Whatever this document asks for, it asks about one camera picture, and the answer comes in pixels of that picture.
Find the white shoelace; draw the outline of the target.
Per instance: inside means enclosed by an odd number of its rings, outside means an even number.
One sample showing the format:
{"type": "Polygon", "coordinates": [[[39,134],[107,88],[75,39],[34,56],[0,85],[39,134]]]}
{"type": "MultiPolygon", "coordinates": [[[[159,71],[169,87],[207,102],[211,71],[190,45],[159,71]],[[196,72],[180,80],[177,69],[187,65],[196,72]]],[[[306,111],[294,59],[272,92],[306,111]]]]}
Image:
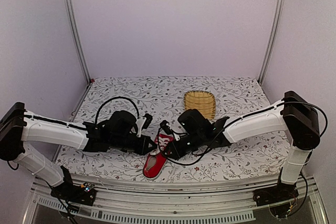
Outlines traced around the white shoelace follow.
{"type": "Polygon", "coordinates": [[[163,151],[166,148],[166,146],[168,145],[168,143],[170,141],[171,141],[170,138],[167,138],[167,137],[161,138],[161,137],[159,137],[156,140],[157,148],[155,150],[151,151],[149,153],[149,155],[155,156],[155,155],[159,154],[161,151],[163,151]]]}

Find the red canvas sneaker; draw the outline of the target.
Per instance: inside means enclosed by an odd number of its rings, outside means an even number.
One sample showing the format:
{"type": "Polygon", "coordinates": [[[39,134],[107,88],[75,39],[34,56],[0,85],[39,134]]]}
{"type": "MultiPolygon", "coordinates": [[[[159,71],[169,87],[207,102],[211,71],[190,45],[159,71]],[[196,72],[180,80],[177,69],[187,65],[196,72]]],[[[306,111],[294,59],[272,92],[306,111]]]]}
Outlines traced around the red canvas sneaker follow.
{"type": "MultiPolygon", "coordinates": [[[[173,141],[173,138],[171,136],[160,133],[159,136],[155,138],[154,140],[155,143],[159,137],[161,138],[167,137],[171,139],[170,142],[173,141]]],[[[166,163],[166,158],[161,153],[155,156],[148,155],[146,162],[143,166],[143,170],[142,170],[144,177],[147,179],[156,179],[161,173],[162,168],[165,165],[165,163],[166,163]]]]}

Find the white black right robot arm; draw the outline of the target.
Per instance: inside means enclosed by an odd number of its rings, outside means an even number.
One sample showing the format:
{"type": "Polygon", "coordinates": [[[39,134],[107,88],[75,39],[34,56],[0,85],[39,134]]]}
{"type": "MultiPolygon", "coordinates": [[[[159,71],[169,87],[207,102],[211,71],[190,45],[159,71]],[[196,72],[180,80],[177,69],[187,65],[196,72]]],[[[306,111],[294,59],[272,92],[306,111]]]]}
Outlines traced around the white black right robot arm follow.
{"type": "Polygon", "coordinates": [[[291,138],[290,150],[280,169],[278,185],[271,190],[271,196],[282,201],[291,194],[302,168],[320,144],[324,132],[319,129],[318,114],[322,112],[294,91],[287,91],[281,100],[261,110],[232,118],[225,116],[215,122],[210,122],[197,109],[188,109],[177,119],[184,133],[175,134],[167,121],[160,124],[160,130],[174,136],[161,153],[176,163],[201,146],[210,150],[249,137],[284,131],[291,138]]]}

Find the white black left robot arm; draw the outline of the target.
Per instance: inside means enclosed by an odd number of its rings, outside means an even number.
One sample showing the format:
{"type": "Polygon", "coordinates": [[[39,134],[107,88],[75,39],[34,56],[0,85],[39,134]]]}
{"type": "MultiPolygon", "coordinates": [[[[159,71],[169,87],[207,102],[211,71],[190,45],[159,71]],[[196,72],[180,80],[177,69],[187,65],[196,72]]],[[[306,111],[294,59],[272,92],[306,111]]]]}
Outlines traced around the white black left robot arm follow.
{"type": "Polygon", "coordinates": [[[56,165],[37,150],[42,144],[67,146],[83,152],[107,152],[111,148],[146,155],[157,144],[143,134],[152,121],[146,114],[114,112],[102,122],[74,123],[37,115],[16,102],[1,118],[1,159],[13,161],[57,187],[67,200],[78,195],[67,169],[56,165]]]}

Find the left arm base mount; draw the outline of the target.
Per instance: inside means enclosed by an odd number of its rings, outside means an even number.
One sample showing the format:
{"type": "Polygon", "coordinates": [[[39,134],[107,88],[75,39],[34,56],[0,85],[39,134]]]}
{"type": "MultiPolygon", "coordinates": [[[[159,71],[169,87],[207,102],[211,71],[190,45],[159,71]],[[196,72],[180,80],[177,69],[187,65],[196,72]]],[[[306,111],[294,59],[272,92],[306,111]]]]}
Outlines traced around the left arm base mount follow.
{"type": "Polygon", "coordinates": [[[68,182],[51,187],[51,196],[81,205],[93,206],[97,191],[88,186],[77,186],[68,182]]]}

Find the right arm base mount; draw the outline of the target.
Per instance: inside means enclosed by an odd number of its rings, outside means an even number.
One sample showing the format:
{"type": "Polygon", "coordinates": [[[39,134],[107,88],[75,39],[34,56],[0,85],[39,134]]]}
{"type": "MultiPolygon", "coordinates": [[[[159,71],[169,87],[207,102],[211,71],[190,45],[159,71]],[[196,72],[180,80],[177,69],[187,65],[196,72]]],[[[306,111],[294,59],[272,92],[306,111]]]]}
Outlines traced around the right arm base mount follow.
{"type": "Polygon", "coordinates": [[[253,200],[257,206],[268,205],[270,213],[278,219],[289,216],[298,196],[296,185],[282,183],[253,191],[253,200]]]}

